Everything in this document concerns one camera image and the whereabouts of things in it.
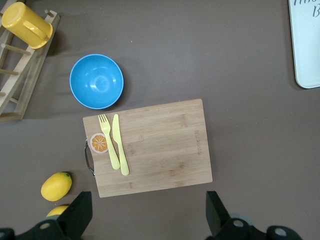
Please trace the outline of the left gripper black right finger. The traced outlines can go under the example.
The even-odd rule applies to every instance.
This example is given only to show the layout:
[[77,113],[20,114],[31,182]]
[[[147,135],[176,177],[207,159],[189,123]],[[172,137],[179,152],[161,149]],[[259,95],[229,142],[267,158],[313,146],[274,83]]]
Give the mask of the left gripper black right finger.
[[232,218],[216,191],[206,192],[205,215],[211,238],[231,238],[234,236]]

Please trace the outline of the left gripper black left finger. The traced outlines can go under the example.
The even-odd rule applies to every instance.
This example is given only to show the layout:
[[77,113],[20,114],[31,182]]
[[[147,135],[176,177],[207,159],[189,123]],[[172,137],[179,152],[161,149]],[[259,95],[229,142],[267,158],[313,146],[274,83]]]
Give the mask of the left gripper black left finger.
[[65,238],[80,238],[93,217],[92,193],[82,191],[57,221]]

